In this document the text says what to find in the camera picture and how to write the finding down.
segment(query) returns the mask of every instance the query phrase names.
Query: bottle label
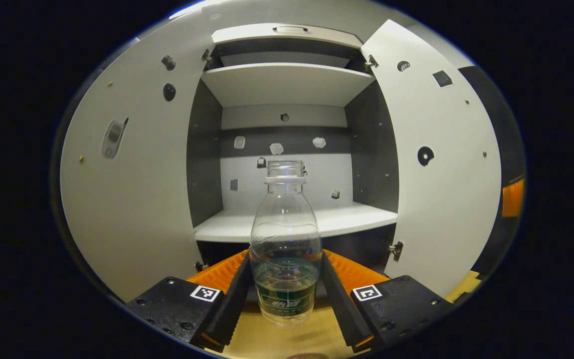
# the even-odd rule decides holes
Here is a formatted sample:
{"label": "bottle label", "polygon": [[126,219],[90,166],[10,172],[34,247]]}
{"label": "bottle label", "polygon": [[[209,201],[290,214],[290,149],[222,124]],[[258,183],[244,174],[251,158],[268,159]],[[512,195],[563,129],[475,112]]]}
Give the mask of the bottle label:
{"label": "bottle label", "polygon": [[316,284],[300,291],[278,292],[258,286],[260,307],[275,316],[296,316],[309,311],[314,306]]}

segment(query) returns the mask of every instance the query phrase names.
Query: cabinet door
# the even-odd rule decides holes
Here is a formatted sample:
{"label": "cabinet door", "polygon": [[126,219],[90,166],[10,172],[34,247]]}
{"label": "cabinet door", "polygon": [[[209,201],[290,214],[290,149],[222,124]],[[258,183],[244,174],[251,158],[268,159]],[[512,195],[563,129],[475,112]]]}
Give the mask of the cabinet door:
{"label": "cabinet door", "polygon": [[[385,273],[410,275],[445,297],[471,270],[487,242],[501,191],[497,141],[469,83],[435,48],[388,20],[361,48],[389,107],[399,164],[399,206]],[[399,70],[399,63],[410,67]],[[441,87],[434,74],[452,81]],[[426,166],[419,149],[434,158]]]}
{"label": "cabinet door", "polygon": [[[68,227],[87,263],[126,302],[166,276],[191,276],[200,261],[185,152],[206,48],[214,43],[200,9],[148,34],[96,79],[66,133],[60,177]],[[165,55],[176,63],[172,71],[161,63]],[[176,90],[171,101],[167,83]],[[125,118],[108,159],[105,132]]]}

